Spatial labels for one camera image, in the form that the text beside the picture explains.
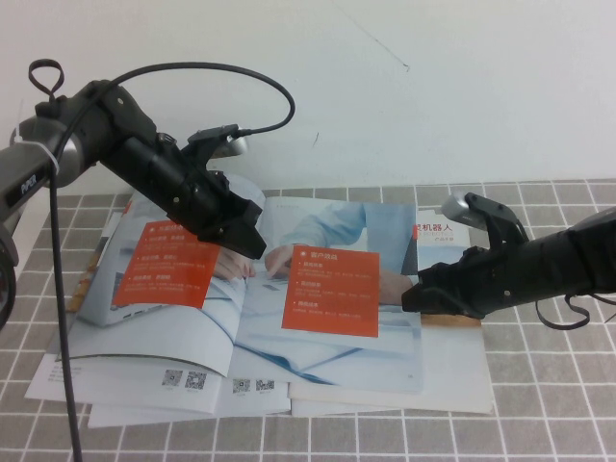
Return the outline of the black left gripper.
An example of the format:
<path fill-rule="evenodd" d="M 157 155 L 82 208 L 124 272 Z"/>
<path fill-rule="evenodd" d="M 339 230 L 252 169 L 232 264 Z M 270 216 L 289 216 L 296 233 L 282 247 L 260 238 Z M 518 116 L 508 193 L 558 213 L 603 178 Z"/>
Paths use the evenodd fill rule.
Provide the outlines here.
<path fill-rule="evenodd" d="M 230 190 L 220 172 L 208 171 L 194 155 L 172 150 L 182 180 L 177 203 L 167 214 L 202 241 L 260 259 L 266 243 L 256 230 L 262 208 Z"/>

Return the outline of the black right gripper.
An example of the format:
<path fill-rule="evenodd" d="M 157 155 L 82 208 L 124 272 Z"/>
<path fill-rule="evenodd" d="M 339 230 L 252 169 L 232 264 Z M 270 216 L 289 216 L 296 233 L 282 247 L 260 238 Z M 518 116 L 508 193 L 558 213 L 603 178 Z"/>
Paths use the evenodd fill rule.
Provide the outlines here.
<path fill-rule="evenodd" d="M 401 297 L 402 310 L 452 314 L 474 319 L 535 300 L 532 259 L 535 242 L 500 250 L 469 249 L 453 264 L 437 263 L 418 272 Z"/>

